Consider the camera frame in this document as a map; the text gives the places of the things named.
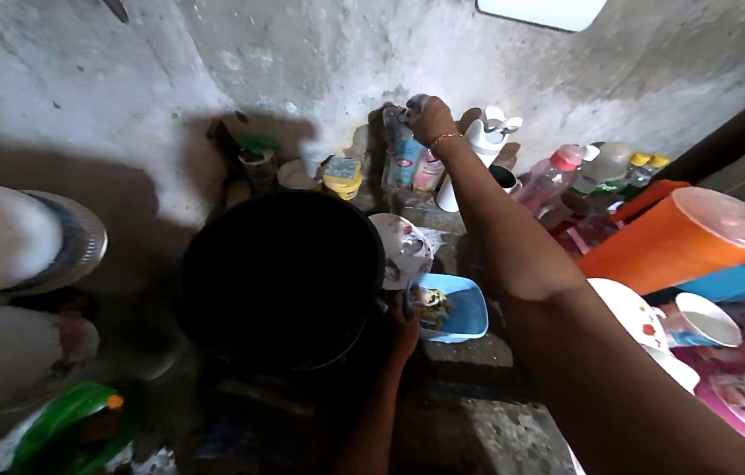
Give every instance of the dirty plate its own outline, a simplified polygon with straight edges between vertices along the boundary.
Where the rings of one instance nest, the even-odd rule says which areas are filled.
[[[403,290],[417,272],[427,274],[434,253],[425,234],[410,221],[398,215],[379,213],[370,216],[384,244],[385,290]]]
[[[598,296],[634,340],[646,347],[669,352],[663,325],[645,299],[619,282],[609,279],[588,280],[589,285],[598,292]]]

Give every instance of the pink plastic bottle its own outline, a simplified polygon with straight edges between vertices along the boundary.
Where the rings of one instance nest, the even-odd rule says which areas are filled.
[[[561,146],[530,169],[528,183],[515,192],[514,200],[535,214],[552,196],[569,188],[584,155],[586,150],[581,147]]]

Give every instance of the wrist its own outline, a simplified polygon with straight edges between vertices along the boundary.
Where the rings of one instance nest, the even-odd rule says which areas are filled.
[[[396,375],[401,374],[404,365],[408,363],[409,359],[410,355],[404,355],[398,351],[394,351],[390,354],[389,358],[387,358],[387,362],[384,364],[384,372]]]
[[[465,150],[472,151],[472,147],[462,135],[443,137],[430,149],[434,157],[439,158],[453,157]]]

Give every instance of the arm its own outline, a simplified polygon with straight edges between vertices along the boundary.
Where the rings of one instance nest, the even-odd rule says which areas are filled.
[[[395,346],[372,388],[372,394],[355,431],[340,455],[335,475],[385,475],[390,465],[390,441],[396,415],[396,393],[402,369],[416,350],[420,322],[415,314],[405,319],[400,292],[388,314],[396,335]]]
[[[412,124],[457,132],[436,97]],[[745,438],[684,391],[621,327],[577,265],[504,193],[461,137],[434,147],[503,296],[517,354],[587,472],[745,473]]]

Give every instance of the hand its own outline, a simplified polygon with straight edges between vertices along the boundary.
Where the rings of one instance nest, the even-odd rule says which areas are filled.
[[[408,318],[404,317],[404,291],[396,294],[393,305],[388,308],[388,316],[393,327],[393,361],[401,366],[408,362],[416,350],[420,339],[420,312],[411,308]]]
[[[423,146],[430,147],[441,136],[458,133],[451,110],[439,97],[415,95],[408,101],[408,107],[411,111],[421,111],[421,114],[411,115],[410,128]]]

